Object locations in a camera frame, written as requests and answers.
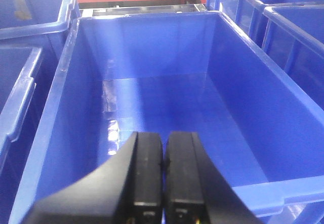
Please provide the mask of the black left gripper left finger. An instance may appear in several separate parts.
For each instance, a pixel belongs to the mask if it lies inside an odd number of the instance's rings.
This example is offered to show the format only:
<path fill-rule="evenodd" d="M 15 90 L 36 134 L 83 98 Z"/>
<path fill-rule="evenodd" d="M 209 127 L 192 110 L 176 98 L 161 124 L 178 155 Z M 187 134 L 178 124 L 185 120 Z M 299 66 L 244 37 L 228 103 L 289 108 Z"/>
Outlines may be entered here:
<path fill-rule="evenodd" d="M 133 132 L 101 166 L 35 202 L 25 223 L 161 223 L 162 160 L 159 134 Z"/>

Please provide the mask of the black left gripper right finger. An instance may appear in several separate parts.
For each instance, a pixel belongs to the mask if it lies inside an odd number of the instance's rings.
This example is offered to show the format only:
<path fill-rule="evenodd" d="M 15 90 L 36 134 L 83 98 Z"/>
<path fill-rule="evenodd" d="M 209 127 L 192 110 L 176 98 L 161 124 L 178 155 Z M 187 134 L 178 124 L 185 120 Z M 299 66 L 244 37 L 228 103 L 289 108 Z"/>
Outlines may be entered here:
<path fill-rule="evenodd" d="M 166 223 L 261 223 L 214 166 L 194 132 L 166 148 Z"/>

